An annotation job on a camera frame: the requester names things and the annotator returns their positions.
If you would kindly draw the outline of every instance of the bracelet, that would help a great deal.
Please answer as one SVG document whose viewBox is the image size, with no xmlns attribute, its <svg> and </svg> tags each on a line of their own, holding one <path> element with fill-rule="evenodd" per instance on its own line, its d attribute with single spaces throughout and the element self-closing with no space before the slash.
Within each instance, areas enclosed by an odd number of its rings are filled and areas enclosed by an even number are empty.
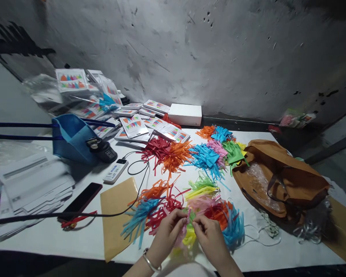
<svg viewBox="0 0 346 277">
<path fill-rule="evenodd" d="M 149 261 L 149 259 L 146 257 L 146 253 L 147 250 L 149 250 L 149 248 L 145 248 L 145 250 L 143 251 L 143 258 L 145 259 L 145 261 L 147 262 L 147 264 L 149 265 L 149 267 L 156 273 L 161 272 L 161 265 L 158 267 L 158 269 L 156 269 L 155 267 L 153 267 L 153 265 L 151 264 L 151 262 Z"/>
</svg>

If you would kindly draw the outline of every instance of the cable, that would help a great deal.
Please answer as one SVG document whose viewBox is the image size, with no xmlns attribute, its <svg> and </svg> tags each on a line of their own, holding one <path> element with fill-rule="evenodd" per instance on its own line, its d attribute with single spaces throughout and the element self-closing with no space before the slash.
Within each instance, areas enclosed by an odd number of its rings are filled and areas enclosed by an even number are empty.
<svg viewBox="0 0 346 277">
<path fill-rule="evenodd" d="M 137 173 L 130 173 L 130 167 L 133 164 L 137 163 L 137 162 L 144 162 L 144 163 L 146 163 L 146 166 L 141 171 L 139 171 Z M 5 219 L 0 219 L 0 225 L 1 224 L 12 223 L 12 222 L 18 222 L 18 221 L 34 220 L 34 219 L 45 219 L 45 218 L 60 217 L 60 216 L 61 217 L 64 217 L 64 216 L 115 217 L 115 216 L 118 216 L 118 215 L 122 215 L 125 212 L 127 212 L 129 209 L 131 209 L 133 207 L 133 205 L 137 202 L 138 196 L 140 195 L 140 190 L 141 190 L 143 181 L 145 180 L 145 177 L 146 177 L 147 170 L 149 170 L 149 174 L 150 174 L 150 163 L 148 161 L 138 160 L 138 161 L 135 161 L 135 162 L 131 163 L 129 165 L 129 167 L 127 168 L 127 172 L 130 175 L 137 175 L 137 174 L 143 172 L 144 170 L 145 170 L 145 173 L 143 175 L 143 178 L 142 178 L 142 181 L 141 181 L 141 185 L 138 188 L 136 199 L 134 200 L 134 202 L 127 209 L 125 209 L 124 211 L 122 211 L 120 213 L 117 213 L 117 214 L 88 214 L 88 213 L 79 213 L 79 212 L 61 212 L 61 213 L 51 213 L 51 214 L 22 215 L 22 216 L 17 216 L 17 217 L 8 217 L 8 218 L 5 218 Z"/>
<path fill-rule="evenodd" d="M 131 151 L 129 153 L 127 153 L 122 159 L 125 160 L 129 155 L 131 155 L 132 153 L 136 153 L 138 151 Z"/>
</svg>

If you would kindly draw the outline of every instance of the table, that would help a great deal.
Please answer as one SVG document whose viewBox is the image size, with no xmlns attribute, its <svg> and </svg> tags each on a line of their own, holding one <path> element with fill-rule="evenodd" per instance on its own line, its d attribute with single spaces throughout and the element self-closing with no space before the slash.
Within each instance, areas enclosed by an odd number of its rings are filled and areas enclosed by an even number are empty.
<svg viewBox="0 0 346 277">
<path fill-rule="evenodd" d="M 195 134 L 196 129 L 183 129 L 185 132 L 191 135 L 193 144 L 199 144 L 205 142 L 198 135 Z M 233 135 L 237 137 L 237 141 L 242 143 L 248 143 L 253 139 L 267 139 L 273 140 L 273 136 L 267 132 L 239 132 L 233 131 Z M 110 140 L 111 146 L 118 153 L 119 157 L 123 157 L 130 151 L 135 149 L 126 147 L 114 139 Z M 140 160 L 141 154 L 131 154 L 128 156 L 128 161 L 131 164 L 134 161 Z M 151 161 L 151 168 L 154 165 L 154 159 Z M 137 172 L 144 167 L 142 163 L 136 163 L 131 171 Z M 151 171 L 148 176 L 147 182 L 144 182 L 142 189 L 150 188 L 153 183 L 159 179 L 168 179 L 168 173 L 161 175 L 160 167 L 156 171 L 154 176 Z M 188 187 L 188 181 L 195 181 L 198 177 L 198 171 L 194 166 L 184 167 L 186 172 L 183 172 L 176 182 L 176 186 L 181 190 Z M 62 211 L 67 205 L 73 201 L 79 193 L 82 192 L 90 182 L 96 182 L 102 184 L 102 178 L 111 169 L 111 165 L 104 167 L 94 168 L 92 172 L 82 178 L 76 185 L 75 192 L 71 199 L 69 199 L 64 206 L 59 209 Z M 139 185 L 143 173 L 136 175 L 135 180 Z M 125 170 L 119 177 L 117 183 L 120 183 L 130 178 Z M 219 184 L 221 188 L 221 197 L 223 199 L 231 198 L 237 209 L 240 209 L 245 214 L 245 225 L 251 224 L 257 226 L 256 215 L 258 211 L 246 200 L 241 193 L 236 181 L 230 174 L 225 175 L 226 180 L 224 183 L 231 189 L 229 192 L 223 185 Z M 100 193 L 112 186 L 103 185 L 103 189 Z M 92 212 L 97 210 L 101 212 L 100 197 L 96 196 L 91 203 L 85 209 L 85 212 Z M 92 219 L 86 219 L 82 221 L 78 227 L 86 225 Z M 255 230 L 252 227 L 246 227 L 245 232 L 255 236 Z M 244 247 L 236 250 L 233 254 L 233 258 L 236 260 L 238 266 L 243 272 L 248 271 L 262 271 L 262 270 L 276 270 L 283 268 L 303 267 L 312 265 L 331 265 L 331 264 L 345 264 L 345 261 L 337 256 L 331 249 L 324 244 L 313 244 L 311 242 L 298 243 L 298 239 L 286 232 L 281 231 L 281 243 L 272 247 L 263 246 L 257 242 L 250 242 Z M 118 254 L 113 261 L 120 263 L 135 263 L 142 255 L 142 251 L 151 245 L 153 237 L 148 235 L 148 231 L 144 235 L 142 248 L 138 249 L 138 243 L 131 244 L 123 252 Z M 273 241 L 268 237 L 266 233 L 261 233 L 260 240 L 264 243 L 271 244 Z M 65 232 L 60 228 L 60 224 L 56 218 L 45 219 L 41 223 L 32 226 L 18 233 L 17 235 L 0 242 L 0 250 L 12 250 L 20 252 L 31 252 L 43 255 L 59 255 L 75 258 L 85 259 L 98 259 L 104 260 L 104 245 L 103 245 L 103 227 L 101 218 L 95 218 L 93 222 L 78 231 Z M 207 261 L 206 257 L 200 250 L 195 257 L 195 261 L 214 270 L 213 266 Z"/>
</svg>

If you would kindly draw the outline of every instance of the white wall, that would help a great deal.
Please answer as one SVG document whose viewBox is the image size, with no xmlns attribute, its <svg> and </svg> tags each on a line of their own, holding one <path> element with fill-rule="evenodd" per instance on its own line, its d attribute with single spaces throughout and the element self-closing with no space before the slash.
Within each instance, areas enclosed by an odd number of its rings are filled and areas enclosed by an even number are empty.
<svg viewBox="0 0 346 277">
<path fill-rule="evenodd" d="M 6 0 L 0 22 L 55 49 L 60 67 L 102 70 L 134 101 L 261 120 L 317 110 L 330 123 L 346 113 L 346 7 L 313 2 Z"/>
<path fill-rule="evenodd" d="M 0 122 L 51 123 L 24 86 L 0 64 Z M 38 135 L 44 128 L 0 128 L 6 135 Z"/>
</svg>

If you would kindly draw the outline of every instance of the bag handle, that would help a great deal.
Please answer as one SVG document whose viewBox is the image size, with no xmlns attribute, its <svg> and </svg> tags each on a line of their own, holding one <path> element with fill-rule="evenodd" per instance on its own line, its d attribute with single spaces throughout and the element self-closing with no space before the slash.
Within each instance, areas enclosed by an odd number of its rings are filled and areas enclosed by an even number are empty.
<svg viewBox="0 0 346 277">
<path fill-rule="evenodd" d="M 39 124 L 39 123 L 3 123 L 0 127 L 31 127 L 31 128 L 57 128 L 58 124 Z M 0 135 L 0 139 L 10 140 L 63 140 L 62 136 L 57 137 L 36 137 L 36 136 L 18 136 L 18 135 Z"/>
<path fill-rule="evenodd" d="M 115 127 L 115 124 L 99 120 L 81 118 L 85 123 L 92 126 Z M 41 123 L 5 123 L 0 122 L 0 127 L 30 127 L 30 128 L 58 128 L 58 124 Z M 0 135 L 0 139 L 9 140 L 63 140 L 62 136 L 38 137 L 38 136 L 19 136 L 19 135 Z"/>
</svg>

